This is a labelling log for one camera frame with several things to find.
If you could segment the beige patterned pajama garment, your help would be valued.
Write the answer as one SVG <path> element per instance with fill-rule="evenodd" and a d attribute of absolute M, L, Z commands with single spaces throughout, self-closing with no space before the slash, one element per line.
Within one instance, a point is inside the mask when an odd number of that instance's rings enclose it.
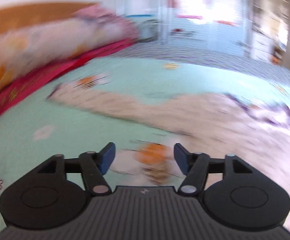
<path fill-rule="evenodd" d="M 204 93 L 146 105 L 124 94 L 70 85 L 50 97 L 62 105 L 174 133 L 189 151 L 216 158 L 236 154 L 290 196 L 290 109 L 283 103 L 248 106 L 230 95 Z M 290 214 L 285 225 L 290 230 Z"/>

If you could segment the green bee quilt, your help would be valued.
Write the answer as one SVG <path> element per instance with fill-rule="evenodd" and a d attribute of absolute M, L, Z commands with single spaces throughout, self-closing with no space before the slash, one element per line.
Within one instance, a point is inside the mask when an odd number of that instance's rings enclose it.
<path fill-rule="evenodd" d="M 214 158 L 236 154 L 290 195 L 290 84 L 194 64 L 94 59 L 0 117 L 0 195 L 52 155 L 75 158 L 109 142 L 111 187 L 180 186 L 180 143 Z"/>

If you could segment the pink red blanket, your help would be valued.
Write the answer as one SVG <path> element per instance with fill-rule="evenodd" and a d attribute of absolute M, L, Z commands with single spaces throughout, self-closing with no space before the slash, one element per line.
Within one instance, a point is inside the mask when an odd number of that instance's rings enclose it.
<path fill-rule="evenodd" d="M 87 51 L 73 59 L 50 63 L 31 71 L 29 74 L 13 81 L 0 92 L 0 115 L 50 81 L 83 66 L 96 57 L 108 56 L 132 45 L 134 45 L 132 40 L 121 40 Z"/>

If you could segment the purple dotted bedsheet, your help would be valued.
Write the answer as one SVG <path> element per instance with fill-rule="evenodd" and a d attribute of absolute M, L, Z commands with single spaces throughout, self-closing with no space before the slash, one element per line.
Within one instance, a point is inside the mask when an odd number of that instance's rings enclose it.
<path fill-rule="evenodd" d="M 212 50 L 184 46 L 137 43 L 116 53 L 114 57 L 136 57 L 169 60 L 207 67 L 232 70 L 290 86 L 290 70 L 244 56 L 234 56 Z"/>

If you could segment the rolled floral duvet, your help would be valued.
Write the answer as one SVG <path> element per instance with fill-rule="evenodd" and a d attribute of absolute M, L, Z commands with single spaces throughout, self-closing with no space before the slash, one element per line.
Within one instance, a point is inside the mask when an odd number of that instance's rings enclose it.
<path fill-rule="evenodd" d="M 70 18 L 0 35 L 0 91 L 15 79 L 126 38 L 119 23 Z"/>

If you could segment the pink checkered cloth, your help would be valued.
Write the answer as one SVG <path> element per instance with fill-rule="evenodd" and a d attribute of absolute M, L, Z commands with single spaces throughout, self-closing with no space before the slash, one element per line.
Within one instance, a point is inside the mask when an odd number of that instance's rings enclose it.
<path fill-rule="evenodd" d="M 132 40 L 137 40 L 139 38 L 139 30 L 131 20 L 123 16 L 116 15 L 115 12 L 104 8 L 99 4 L 93 4 L 79 9 L 73 13 L 73 16 L 86 20 L 96 20 L 98 23 L 118 24 L 122 27 L 123 33 L 125 33 L 127 38 Z"/>

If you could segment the blue sliding wardrobe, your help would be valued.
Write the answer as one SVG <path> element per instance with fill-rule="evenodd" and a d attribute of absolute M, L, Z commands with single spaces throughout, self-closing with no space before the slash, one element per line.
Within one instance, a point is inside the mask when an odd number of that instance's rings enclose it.
<path fill-rule="evenodd" d="M 136 24 L 139 42 L 246 56 L 250 0 L 109 0 Z"/>

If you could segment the wooden headboard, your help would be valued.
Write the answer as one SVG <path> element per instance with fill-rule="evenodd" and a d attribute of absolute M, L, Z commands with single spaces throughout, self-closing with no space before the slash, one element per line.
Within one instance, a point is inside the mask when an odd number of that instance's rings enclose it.
<path fill-rule="evenodd" d="M 65 20 L 94 2 L 38 2 L 0 7 L 0 34 L 36 24 Z"/>

